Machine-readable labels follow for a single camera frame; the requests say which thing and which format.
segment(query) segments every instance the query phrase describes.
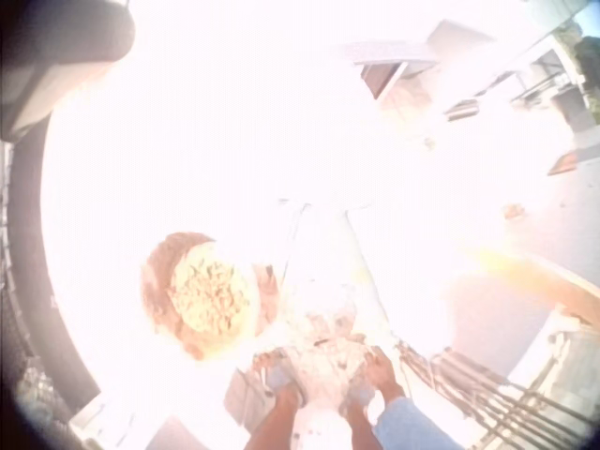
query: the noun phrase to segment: blue sleeve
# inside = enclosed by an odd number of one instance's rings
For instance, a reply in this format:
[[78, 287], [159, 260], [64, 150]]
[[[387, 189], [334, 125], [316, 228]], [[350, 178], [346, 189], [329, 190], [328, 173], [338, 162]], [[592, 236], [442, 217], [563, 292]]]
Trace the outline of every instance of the blue sleeve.
[[373, 434], [383, 450], [458, 450], [461, 447], [441, 431], [412, 400], [396, 398], [383, 411]]

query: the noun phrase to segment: hand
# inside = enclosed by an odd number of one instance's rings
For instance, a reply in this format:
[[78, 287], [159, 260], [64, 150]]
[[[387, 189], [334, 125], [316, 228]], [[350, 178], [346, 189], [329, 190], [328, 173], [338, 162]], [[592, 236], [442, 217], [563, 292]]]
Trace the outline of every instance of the hand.
[[382, 392], [385, 403], [394, 398], [403, 397], [404, 390], [396, 382], [396, 373], [392, 362], [379, 347], [372, 348], [373, 353], [367, 353], [367, 380]]

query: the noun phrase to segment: denim sleeve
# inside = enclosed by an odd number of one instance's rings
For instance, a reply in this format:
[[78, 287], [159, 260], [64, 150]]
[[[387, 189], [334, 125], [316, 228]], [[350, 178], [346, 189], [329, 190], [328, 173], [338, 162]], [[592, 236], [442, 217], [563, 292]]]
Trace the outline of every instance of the denim sleeve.
[[383, 450], [458, 450], [461, 447], [441, 431], [409, 398], [399, 397], [383, 411], [373, 434]]

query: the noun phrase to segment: person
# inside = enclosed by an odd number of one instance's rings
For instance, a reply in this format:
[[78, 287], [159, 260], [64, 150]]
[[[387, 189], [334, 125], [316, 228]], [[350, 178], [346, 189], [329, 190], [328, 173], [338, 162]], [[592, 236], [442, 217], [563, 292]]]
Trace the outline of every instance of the person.
[[[366, 379], [382, 393], [385, 409], [373, 427], [366, 415], [365, 396], [349, 393], [345, 418], [352, 430], [353, 450], [438, 449], [460, 446], [426, 417], [396, 382], [392, 362], [379, 347], [366, 354]], [[302, 386], [292, 376], [278, 372], [275, 407], [250, 437], [246, 450], [283, 450], [290, 448], [296, 413], [306, 402]]]

